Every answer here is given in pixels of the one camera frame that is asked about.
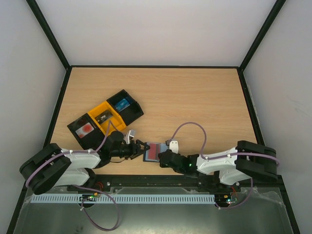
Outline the red credit card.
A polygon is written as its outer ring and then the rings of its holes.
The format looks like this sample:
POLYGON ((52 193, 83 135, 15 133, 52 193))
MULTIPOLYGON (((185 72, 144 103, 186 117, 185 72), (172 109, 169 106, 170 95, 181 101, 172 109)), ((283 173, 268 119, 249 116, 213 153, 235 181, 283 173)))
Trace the red credit card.
POLYGON ((147 152, 148 160, 158 160, 158 154, 160 152, 160 143, 149 143, 150 149, 147 152))

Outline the navy blue card holder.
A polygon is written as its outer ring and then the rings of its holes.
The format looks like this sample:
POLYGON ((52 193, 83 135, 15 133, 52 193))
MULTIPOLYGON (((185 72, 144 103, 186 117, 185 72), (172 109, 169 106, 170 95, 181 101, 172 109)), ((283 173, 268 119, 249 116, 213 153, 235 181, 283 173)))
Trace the navy blue card holder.
POLYGON ((147 145, 150 149, 143 154, 144 162, 159 162, 158 154, 163 153, 168 149, 168 146, 165 143, 147 142, 147 145))

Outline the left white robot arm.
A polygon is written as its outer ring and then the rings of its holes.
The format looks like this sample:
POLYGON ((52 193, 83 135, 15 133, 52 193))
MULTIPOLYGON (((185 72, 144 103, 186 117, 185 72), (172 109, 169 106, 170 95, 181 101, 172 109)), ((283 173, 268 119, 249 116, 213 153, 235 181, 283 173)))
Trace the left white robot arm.
POLYGON ((26 187, 41 195, 53 187, 90 184, 92 170, 107 165, 113 157, 132 160, 149 149, 146 142, 125 140, 122 132, 113 131, 87 150, 67 150, 50 143, 23 163, 19 172, 26 187))

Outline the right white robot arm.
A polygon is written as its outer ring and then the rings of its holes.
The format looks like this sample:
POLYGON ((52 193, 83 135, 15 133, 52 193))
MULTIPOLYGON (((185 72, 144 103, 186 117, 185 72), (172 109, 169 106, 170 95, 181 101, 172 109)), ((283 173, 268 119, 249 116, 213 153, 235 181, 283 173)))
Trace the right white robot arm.
POLYGON ((160 167, 171 168, 186 176, 217 173, 213 187, 218 191, 246 179, 264 182, 277 180, 279 160, 276 150, 261 144, 241 140, 237 146, 214 154, 183 156, 172 150, 158 154, 160 167))

